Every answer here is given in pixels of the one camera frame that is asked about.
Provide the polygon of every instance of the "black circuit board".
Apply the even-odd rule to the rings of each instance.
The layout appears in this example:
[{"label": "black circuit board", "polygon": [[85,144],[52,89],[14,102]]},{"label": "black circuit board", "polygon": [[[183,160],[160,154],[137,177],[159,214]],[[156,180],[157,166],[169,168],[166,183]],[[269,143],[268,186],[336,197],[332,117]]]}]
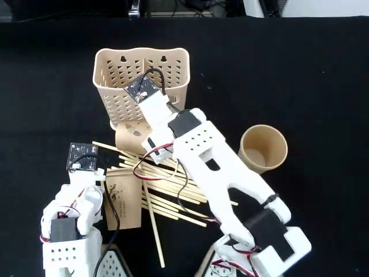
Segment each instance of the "black circuit board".
[{"label": "black circuit board", "polygon": [[142,76],[134,79],[132,82],[130,82],[128,85],[125,86],[125,91],[137,103],[144,101],[145,99],[153,95],[155,92],[160,90],[160,88],[154,83],[154,81],[147,76],[144,77],[139,90],[141,80]]},{"label": "black circuit board", "polygon": [[[67,160],[66,169],[68,170],[71,166],[71,162],[77,159],[79,156],[83,154],[94,154],[97,155],[98,147],[93,144],[87,143],[71,143],[69,147],[69,154]],[[77,161],[81,165],[81,168],[78,170],[88,170],[94,171],[96,168],[97,159],[94,157],[85,157]]]}]

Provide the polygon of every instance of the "beige plastic basket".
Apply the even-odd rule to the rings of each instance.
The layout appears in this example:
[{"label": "beige plastic basket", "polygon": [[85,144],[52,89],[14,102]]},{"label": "beige plastic basket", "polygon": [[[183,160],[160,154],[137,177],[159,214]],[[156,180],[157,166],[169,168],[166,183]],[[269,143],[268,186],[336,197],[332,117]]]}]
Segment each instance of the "beige plastic basket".
[{"label": "beige plastic basket", "polygon": [[[93,84],[99,91],[114,130],[120,121],[144,119],[140,108],[123,87],[150,68],[163,72],[165,91],[171,103],[183,110],[190,82],[190,56],[185,49],[105,48],[97,52]],[[158,73],[149,73],[148,77],[161,87]]]}]

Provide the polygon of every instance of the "table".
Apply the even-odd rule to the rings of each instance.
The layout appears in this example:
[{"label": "table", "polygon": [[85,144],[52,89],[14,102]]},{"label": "table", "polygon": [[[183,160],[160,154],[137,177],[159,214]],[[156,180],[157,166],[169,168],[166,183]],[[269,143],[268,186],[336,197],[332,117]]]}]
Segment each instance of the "table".
[{"label": "table", "polygon": [[[264,174],[292,211],[312,252],[286,276],[360,276],[368,249],[369,18],[75,20],[0,25],[1,260],[4,276],[41,276],[37,238],[45,205],[69,181],[69,143],[114,144],[92,84],[103,48],[184,47],[191,82],[186,107],[200,107],[237,151],[242,133],[265,123],[289,153]],[[115,155],[106,153],[108,163]],[[243,220],[254,201],[240,201]],[[162,216],[167,267],[157,258],[148,213],[117,245],[135,276],[193,276],[221,236]],[[111,233],[103,231],[107,242]]]}]

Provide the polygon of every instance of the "wire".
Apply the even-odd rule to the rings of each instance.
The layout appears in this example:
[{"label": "wire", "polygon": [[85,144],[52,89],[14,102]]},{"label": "wire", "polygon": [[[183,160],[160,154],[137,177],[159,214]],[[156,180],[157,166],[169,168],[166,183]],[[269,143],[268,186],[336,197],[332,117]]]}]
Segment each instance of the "wire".
[{"label": "wire", "polygon": [[[142,76],[140,79],[140,83],[138,84],[138,88],[137,88],[137,92],[141,91],[141,87],[142,87],[142,82],[144,81],[144,78],[147,74],[149,73],[153,73],[153,72],[158,72],[160,75],[160,81],[161,81],[161,93],[163,95],[167,95],[166,91],[165,91],[165,79],[164,79],[164,75],[163,72],[157,68],[150,68],[148,69]],[[174,106],[170,101],[168,101],[167,106],[169,108],[171,108],[172,110],[174,110],[174,112],[179,113],[180,109],[178,109],[176,106]]]},{"label": "wire", "polygon": [[48,238],[44,238],[42,235],[40,235],[40,241],[43,243],[43,244],[46,244],[48,242],[50,242],[50,240]]},{"label": "wire", "polygon": [[169,176],[169,177],[164,177],[164,178],[163,177],[151,177],[151,176],[143,176],[141,174],[136,173],[137,167],[144,161],[144,159],[147,156],[149,156],[150,154],[152,154],[152,153],[154,153],[154,152],[156,152],[156,151],[158,151],[160,149],[167,148],[167,147],[172,146],[172,145],[173,145],[173,143],[166,143],[164,145],[155,147],[155,148],[151,149],[149,152],[147,152],[142,157],[142,159],[138,163],[136,163],[136,165],[133,167],[133,175],[135,175],[139,179],[148,180],[148,181],[159,181],[159,180],[165,180],[165,179],[172,178],[177,173],[178,163],[177,163],[177,166],[176,166],[176,169],[175,169],[174,173],[171,176]]},{"label": "wire", "polygon": [[254,273],[255,277],[259,277],[258,272],[255,270],[255,268],[254,268],[254,266],[253,266],[253,263],[251,262],[251,257],[250,257],[250,256],[251,256],[251,255],[248,255],[248,256],[247,256],[247,260],[248,260],[248,262],[250,263],[251,268],[253,269],[253,273]]},{"label": "wire", "polygon": [[77,163],[79,160],[81,160],[81,159],[83,159],[83,158],[88,158],[88,157],[96,158],[96,159],[97,159],[97,154],[84,153],[84,154],[82,154],[81,156],[76,157],[74,160],[72,160],[72,161],[69,163],[69,166],[68,166],[67,170],[69,170],[69,172],[74,172],[74,171],[75,171],[75,169],[73,169],[73,168],[72,168],[73,164]]},{"label": "wire", "polygon": [[88,186],[87,188],[84,189],[84,192],[86,192],[87,189],[89,188],[92,188],[94,189],[95,191],[97,191],[99,194],[100,194],[100,204],[99,204],[99,209],[97,210],[97,212],[95,213],[95,215],[97,215],[100,211],[101,211],[101,207],[103,206],[103,201],[104,201],[104,196],[103,196],[103,193],[101,192],[100,189],[98,189],[97,187],[95,186]]},{"label": "wire", "polygon": [[[184,205],[182,204],[182,202],[181,202],[181,200],[180,200],[180,198],[179,198],[179,196],[180,196],[180,193],[185,189],[185,187],[189,184],[189,175],[188,175],[188,173],[187,173],[187,170],[185,169],[185,167],[183,166],[183,163],[180,161],[180,160],[178,160],[178,163],[180,164],[180,166],[182,167],[182,169],[183,169],[183,172],[184,172],[184,174],[185,174],[185,176],[186,176],[186,181],[184,182],[184,185],[183,185],[183,187],[181,187],[181,189],[178,191],[178,193],[177,193],[177,202],[178,202],[178,204],[180,205],[180,207],[185,211],[185,212],[188,212],[188,213],[190,213],[185,207],[184,207]],[[195,215],[195,216],[197,216],[197,217],[199,217],[200,219],[202,219],[202,220],[205,220],[205,221],[208,221],[208,222],[216,222],[216,223],[218,223],[219,225],[220,225],[220,222],[216,219],[216,218],[209,218],[209,217],[203,217],[203,216],[198,216],[198,215]]]},{"label": "wire", "polygon": [[110,207],[111,207],[111,209],[112,209],[112,211],[113,211],[113,214],[114,214],[114,216],[115,216],[115,219],[116,219],[116,230],[115,230],[115,232],[114,232],[114,235],[111,237],[111,239],[110,239],[110,241],[109,241],[108,245],[106,246],[106,248],[105,248],[105,250],[104,250],[103,254],[100,256],[99,260],[97,261],[97,264],[96,264],[96,266],[95,266],[95,270],[94,270],[94,272],[93,272],[93,277],[97,277],[97,272],[98,272],[98,270],[99,270],[100,264],[101,264],[101,262],[103,261],[103,259],[104,259],[105,255],[106,255],[106,253],[108,253],[108,251],[109,251],[109,249],[110,249],[111,245],[112,245],[112,244],[113,244],[113,242],[115,241],[116,236],[118,235],[118,233],[119,233],[119,229],[120,229],[120,227],[121,227],[121,221],[120,221],[120,219],[119,219],[118,213],[116,212],[116,209],[115,209],[115,207],[114,207],[114,205],[113,205],[113,202],[111,201],[111,197],[110,197],[110,193],[111,193],[111,191],[110,191],[110,192],[108,192],[108,188],[107,188],[107,186],[106,186],[106,183],[105,183],[105,182],[104,182],[104,189],[105,189],[105,192],[106,192],[106,194],[107,194],[107,199],[108,199],[109,205],[110,205]]}]

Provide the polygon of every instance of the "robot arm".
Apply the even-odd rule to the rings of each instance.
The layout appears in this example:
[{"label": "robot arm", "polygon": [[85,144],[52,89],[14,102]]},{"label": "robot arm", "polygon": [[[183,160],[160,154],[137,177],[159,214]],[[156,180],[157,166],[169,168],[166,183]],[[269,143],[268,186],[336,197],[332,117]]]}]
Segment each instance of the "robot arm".
[{"label": "robot arm", "polygon": [[[88,145],[74,148],[85,150]],[[105,181],[105,175],[104,170],[95,170],[91,160],[86,158],[86,162],[88,167],[82,160],[73,165],[69,170],[70,184],[62,185],[43,211],[40,240],[46,277],[67,277],[70,272],[74,272],[73,276],[92,277],[100,257],[102,237],[92,225],[102,219],[103,192],[96,181]]]},{"label": "robot arm", "polygon": [[[126,89],[153,129],[142,146],[150,151],[173,143],[173,154],[160,149],[151,157],[156,163],[171,155],[180,160],[208,198],[210,209],[225,234],[215,243],[222,259],[238,260],[240,265],[250,270],[252,263],[259,276],[274,277],[311,250],[311,244],[300,228],[284,226],[291,219],[291,212],[282,199],[260,175],[243,164],[200,109],[169,113],[168,97],[150,79],[143,81],[146,83],[144,93],[137,83],[134,81]],[[255,198],[264,207],[263,211],[241,223],[232,210],[229,188],[237,188]],[[246,249],[258,245],[261,251],[253,253],[247,260],[227,245],[230,239],[238,241]]]}]

